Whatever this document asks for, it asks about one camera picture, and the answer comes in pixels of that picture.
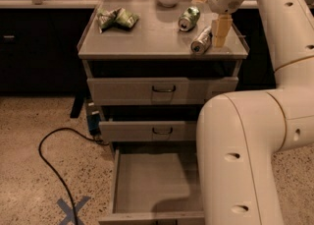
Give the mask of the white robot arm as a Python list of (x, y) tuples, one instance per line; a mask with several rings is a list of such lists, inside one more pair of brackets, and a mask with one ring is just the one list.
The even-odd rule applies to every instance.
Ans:
[[(208, 0), (214, 35), (243, 0)], [(284, 225), (272, 156), (314, 141), (314, 19), (304, 0), (256, 0), (277, 86), (217, 95), (196, 132), (205, 225)]]

